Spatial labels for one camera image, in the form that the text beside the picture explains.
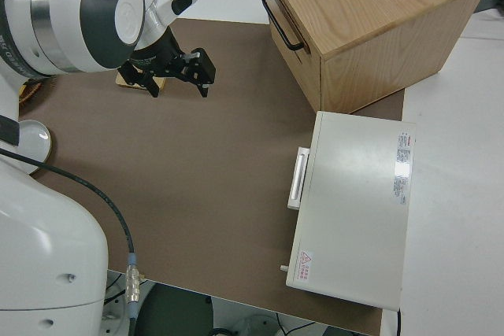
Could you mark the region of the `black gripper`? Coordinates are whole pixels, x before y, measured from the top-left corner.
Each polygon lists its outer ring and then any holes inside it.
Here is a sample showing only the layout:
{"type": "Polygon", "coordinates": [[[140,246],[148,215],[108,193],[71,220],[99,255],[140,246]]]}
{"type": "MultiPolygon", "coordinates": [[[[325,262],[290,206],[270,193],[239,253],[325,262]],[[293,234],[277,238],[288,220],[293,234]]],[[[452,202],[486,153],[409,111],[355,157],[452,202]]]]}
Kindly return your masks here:
{"type": "Polygon", "coordinates": [[[120,75],[127,86],[139,86],[157,98],[160,88],[150,72],[154,76],[175,76],[192,83],[200,95],[206,98],[209,87],[214,84],[216,68],[203,48],[185,54],[172,30],[167,28],[156,42],[133,52],[132,64],[127,61],[120,66],[120,75]]]}

